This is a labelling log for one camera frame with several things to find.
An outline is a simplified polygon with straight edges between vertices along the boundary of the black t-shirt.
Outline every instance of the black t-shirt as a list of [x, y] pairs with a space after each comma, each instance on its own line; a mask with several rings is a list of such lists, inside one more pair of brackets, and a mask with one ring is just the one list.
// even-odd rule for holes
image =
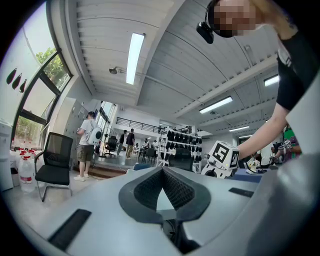
[[129, 135], [128, 135], [128, 137], [126, 138], [127, 139], [127, 144], [128, 145], [134, 145], [134, 143], [133, 143], [133, 139], [135, 139], [135, 135], [133, 134], [133, 133], [129, 133]]
[[285, 50], [278, 53], [280, 80], [276, 102], [291, 111], [309, 88], [320, 62], [300, 32], [282, 43]]
[[119, 139], [119, 143], [124, 143], [125, 141], [125, 134], [121, 134], [120, 139]]

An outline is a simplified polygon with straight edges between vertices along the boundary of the tree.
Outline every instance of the tree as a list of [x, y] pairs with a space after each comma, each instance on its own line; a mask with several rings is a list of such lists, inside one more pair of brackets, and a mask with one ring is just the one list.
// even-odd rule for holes
[[[38, 52], [35, 56], [42, 64], [55, 52], [55, 48], [49, 47], [45, 52]], [[58, 89], [62, 87], [68, 78], [68, 74], [64, 70], [64, 65], [62, 64], [59, 55], [55, 56], [53, 60], [49, 62], [44, 68], [44, 72]]]

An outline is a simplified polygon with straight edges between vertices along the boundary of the white sneaker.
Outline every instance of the white sneaker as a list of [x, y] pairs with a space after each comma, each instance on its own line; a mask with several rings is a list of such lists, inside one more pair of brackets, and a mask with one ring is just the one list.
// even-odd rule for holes
[[86, 181], [85, 177], [81, 177], [79, 174], [78, 174], [78, 176], [73, 177], [73, 179], [78, 182], [85, 182]]

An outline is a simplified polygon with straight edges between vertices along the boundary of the window frame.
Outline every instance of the window frame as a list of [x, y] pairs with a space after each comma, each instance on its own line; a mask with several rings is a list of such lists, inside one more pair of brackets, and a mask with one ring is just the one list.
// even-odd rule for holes
[[[50, 34], [51, 34], [51, 38], [52, 38], [52, 41], [53, 41], [53, 44], [54, 44], [54, 47], [56, 49], [56, 51], [51, 54], [46, 60], [44, 63], [41, 64], [41, 66], [37, 69], [37, 71], [35, 72], [35, 75], [32, 77], [29, 85], [27, 86], [26, 90], [24, 91], [24, 94], [21, 98], [21, 101], [20, 101], [20, 104], [18, 106], [18, 109], [17, 109], [17, 112], [15, 114], [15, 118], [14, 118], [14, 121], [13, 121], [13, 126], [12, 126], [12, 131], [11, 131], [11, 142], [12, 140], [15, 138], [15, 135], [16, 135], [16, 128], [17, 128], [17, 123], [18, 123], [18, 120], [19, 120], [19, 117], [23, 117], [23, 118], [26, 118], [28, 120], [31, 120], [33, 122], [36, 122], [38, 124], [41, 124], [41, 125], [44, 125], [44, 131], [42, 133], [42, 138], [45, 138], [46, 137], [46, 134], [47, 134], [47, 131], [48, 131], [48, 127], [47, 125], [49, 124], [50, 120], [51, 120], [51, 117], [52, 117], [52, 113], [57, 105], [57, 102], [61, 96], [61, 94], [63, 93], [64, 89], [66, 88], [67, 84], [69, 83], [69, 81], [71, 80], [71, 78], [73, 77], [73, 74], [71, 73], [63, 55], [62, 55], [62, 50], [61, 48], [59, 47], [59, 44], [58, 44], [58, 40], [57, 40], [57, 37], [56, 37], [56, 34], [54, 32], [54, 25], [52, 23], [52, 17], [51, 17], [51, 6], [50, 6], [50, 2], [48, 1], [46, 3], [46, 8], [45, 8], [45, 11], [46, 11], [46, 18], [47, 18], [47, 23], [48, 23], [48, 27], [49, 27], [49, 31], [50, 31]], [[60, 91], [56, 85], [50, 80], [50, 78], [46, 75], [44, 69], [48, 66], [48, 64], [56, 57], [56, 56], [59, 56], [60, 60], [61, 60], [61, 63], [63, 65], [63, 68], [64, 68], [64, 71], [68, 74], [69, 78], [64, 82], [64, 85], [62, 87], [62, 90]], [[30, 113], [29, 111], [25, 110], [24, 109], [24, 105], [27, 101], [27, 98], [29, 96], [29, 94], [31, 93], [36, 81], [38, 79], [41, 79], [41, 81], [55, 94], [55, 97], [53, 98], [53, 103], [52, 103], [52, 106], [49, 110], [49, 113], [48, 113], [48, 116], [46, 119], [40, 117], [40, 116], [37, 116], [33, 113]], [[41, 149], [44, 148], [44, 145], [45, 145], [45, 140], [42, 139], [41, 140]]]

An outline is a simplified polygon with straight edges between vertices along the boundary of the plastic bottle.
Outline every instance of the plastic bottle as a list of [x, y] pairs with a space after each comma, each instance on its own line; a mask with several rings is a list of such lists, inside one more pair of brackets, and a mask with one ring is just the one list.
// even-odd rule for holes
[[32, 171], [32, 164], [29, 161], [30, 156], [23, 156], [19, 165], [19, 182], [23, 192], [30, 193], [35, 189], [33, 184], [34, 172]]

